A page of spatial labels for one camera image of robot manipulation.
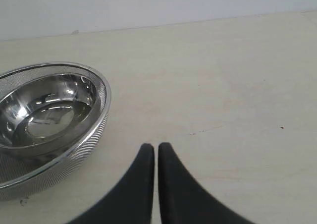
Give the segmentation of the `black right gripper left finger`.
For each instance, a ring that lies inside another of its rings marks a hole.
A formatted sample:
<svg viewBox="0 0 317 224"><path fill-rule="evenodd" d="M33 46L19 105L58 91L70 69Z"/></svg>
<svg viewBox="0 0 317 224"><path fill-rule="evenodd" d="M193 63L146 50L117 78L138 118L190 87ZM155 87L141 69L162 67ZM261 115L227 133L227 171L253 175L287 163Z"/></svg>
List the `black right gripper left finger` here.
<svg viewBox="0 0 317 224"><path fill-rule="evenodd" d="M98 203L71 224L149 224L152 219L155 151L140 150L121 180Z"/></svg>

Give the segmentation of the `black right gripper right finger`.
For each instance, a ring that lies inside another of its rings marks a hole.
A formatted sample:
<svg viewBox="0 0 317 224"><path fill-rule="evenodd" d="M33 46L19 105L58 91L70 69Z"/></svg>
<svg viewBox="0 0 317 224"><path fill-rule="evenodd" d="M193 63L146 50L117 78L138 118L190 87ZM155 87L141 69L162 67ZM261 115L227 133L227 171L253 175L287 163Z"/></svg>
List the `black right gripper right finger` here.
<svg viewBox="0 0 317 224"><path fill-rule="evenodd" d="M163 224L251 223L210 195L168 142L158 146L158 194Z"/></svg>

